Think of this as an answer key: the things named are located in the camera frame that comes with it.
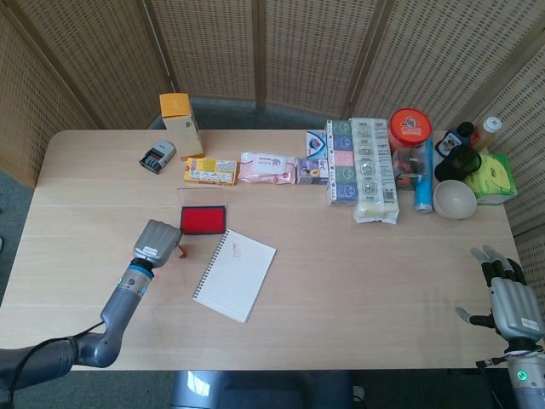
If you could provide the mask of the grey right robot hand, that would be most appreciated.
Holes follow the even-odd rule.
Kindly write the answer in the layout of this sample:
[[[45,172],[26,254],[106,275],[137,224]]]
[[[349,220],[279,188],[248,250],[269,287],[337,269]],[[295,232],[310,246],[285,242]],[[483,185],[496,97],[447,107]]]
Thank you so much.
[[[544,318],[536,292],[522,267],[489,245],[472,248],[490,295],[490,313],[470,314],[461,307],[456,314],[470,325],[491,328],[508,343],[537,343],[544,338]]]

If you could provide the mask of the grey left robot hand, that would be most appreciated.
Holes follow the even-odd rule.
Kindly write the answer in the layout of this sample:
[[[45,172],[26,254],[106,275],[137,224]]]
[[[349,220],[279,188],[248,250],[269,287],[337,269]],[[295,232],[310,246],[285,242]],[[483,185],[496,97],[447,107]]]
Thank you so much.
[[[148,269],[161,268],[170,259],[181,237],[179,228],[150,219],[134,245],[132,262]]]

